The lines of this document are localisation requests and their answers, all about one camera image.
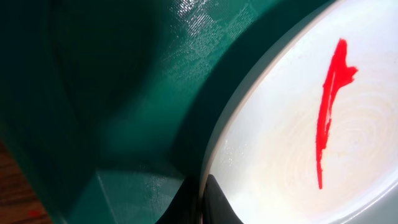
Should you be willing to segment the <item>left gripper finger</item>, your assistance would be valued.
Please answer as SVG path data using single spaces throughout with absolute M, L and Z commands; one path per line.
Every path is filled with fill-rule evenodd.
M 211 174 L 206 181 L 201 207 L 202 224 L 243 224 Z

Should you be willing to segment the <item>light blue plate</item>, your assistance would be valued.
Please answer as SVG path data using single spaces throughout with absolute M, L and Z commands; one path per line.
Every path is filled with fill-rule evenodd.
M 397 1 L 332 1 L 238 86 L 206 149 L 242 223 L 397 222 Z

